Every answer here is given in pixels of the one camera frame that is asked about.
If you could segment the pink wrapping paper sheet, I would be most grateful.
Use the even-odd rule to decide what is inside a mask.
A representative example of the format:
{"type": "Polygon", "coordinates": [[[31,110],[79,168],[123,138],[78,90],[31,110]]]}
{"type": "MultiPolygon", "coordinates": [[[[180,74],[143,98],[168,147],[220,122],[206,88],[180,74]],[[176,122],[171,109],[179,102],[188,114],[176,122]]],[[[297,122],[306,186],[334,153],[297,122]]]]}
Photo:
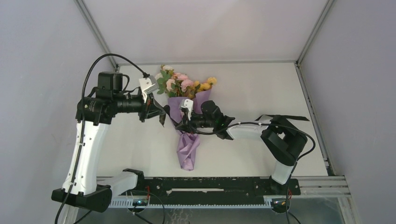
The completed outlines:
{"type": "MultiPolygon", "coordinates": [[[[210,90],[196,94],[195,98],[192,100],[193,111],[195,113],[202,113],[201,105],[205,101],[209,100],[210,94],[210,90]]],[[[185,99],[185,97],[171,97],[168,99],[168,115],[173,119],[174,123],[179,123],[182,119],[182,112],[179,109],[179,105],[183,99],[185,99]]],[[[180,168],[185,171],[193,171],[196,160],[196,150],[200,145],[200,137],[198,134],[184,133],[178,130],[176,132],[179,134],[177,157],[180,168]]]]}

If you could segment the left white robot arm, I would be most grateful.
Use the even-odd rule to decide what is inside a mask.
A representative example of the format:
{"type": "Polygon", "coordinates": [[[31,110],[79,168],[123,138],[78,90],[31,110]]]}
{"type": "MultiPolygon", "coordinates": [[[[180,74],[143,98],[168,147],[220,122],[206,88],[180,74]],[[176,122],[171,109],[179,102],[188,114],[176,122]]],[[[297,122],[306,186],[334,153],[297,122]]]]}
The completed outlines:
{"type": "Polygon", "coordinates": [[[143,72],[136,88],[137,95],[127,90],[119,72],[101,72],[98,84],[90,94],[81,93],[77,105],[76,143],[67,177],[62,187],[52,192],[53,201],[82,208],[88,212],[107,210],[115,183],[98,184],[97,167],[104,136],[118,113],[137,113],[144,122],[164,115],[164,109],[155,101],[153,93],[159,86],[154,76],[143,72]]]}

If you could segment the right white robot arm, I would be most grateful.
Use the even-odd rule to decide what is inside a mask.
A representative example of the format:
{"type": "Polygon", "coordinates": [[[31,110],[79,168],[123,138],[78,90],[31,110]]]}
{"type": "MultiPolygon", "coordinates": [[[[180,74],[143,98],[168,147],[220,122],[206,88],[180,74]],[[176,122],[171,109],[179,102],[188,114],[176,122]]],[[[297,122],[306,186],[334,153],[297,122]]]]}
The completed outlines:
{"type": "Polygon", "coordinates": [[[179,120],[172,120],[176,130],[183,133],[216,135],[223,140],[261,140],[276,160],[270,176],[270,189],[282,194],[288,189],[290,179],[298,161],[306,156],[303,152],[308,140],[314,139],[295,127],[291,120],[308,121],[306,117],[264,114],[253,121],[237,121],[224,115],[212,100],[201,105],[201,112],[195,112],[193,101],[183,99],[179,105],[179,120]]]}

